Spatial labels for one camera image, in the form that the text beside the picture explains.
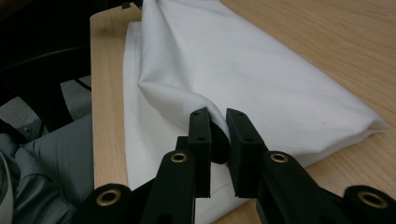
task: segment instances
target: fabric fold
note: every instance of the fabric fold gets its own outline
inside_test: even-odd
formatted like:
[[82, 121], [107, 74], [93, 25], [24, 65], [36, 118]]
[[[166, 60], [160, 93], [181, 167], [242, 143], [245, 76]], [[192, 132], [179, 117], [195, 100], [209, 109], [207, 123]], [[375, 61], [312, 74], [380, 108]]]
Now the fabric fold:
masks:
[[[225, 133], [226, 109], [243, 111], [270, 150], [302, 166], [388, 128], [359, 98], [215, 0], [145, 0], [142, 21], [129, 24], [123, 78], [132, 189], [156, 175], [202, 107]], [[225, 166], [212, 165], [211, 192], [197, 201], [197, 223], [246, 201], [233, 196]]]

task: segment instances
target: screw hole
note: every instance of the screw hole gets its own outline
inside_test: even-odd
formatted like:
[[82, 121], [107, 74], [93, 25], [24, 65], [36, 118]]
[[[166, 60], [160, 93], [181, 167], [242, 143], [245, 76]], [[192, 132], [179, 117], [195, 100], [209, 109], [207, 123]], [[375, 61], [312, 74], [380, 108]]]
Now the screw hole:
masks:
[[96, 198], [96, 203], [100, 206], [106, 207], [116, 203], [121, 196], [119, 189], [109, 189], [99, 194]]
[[175, 153], [171, 156], [173, 162], [183, 162], [187, 160], [187, 155], [184, 153]]
[[388, 203], [383, 198], [372, 192], [360, 191], [358, 193], [358, 197], [361, 199], [362, 202], [374, 208], [382, 209], [388, 207]]
[[271, 155], [271, 160], [276, 162], [287, 162], [289, 159], [285, 155], [275, 153]]

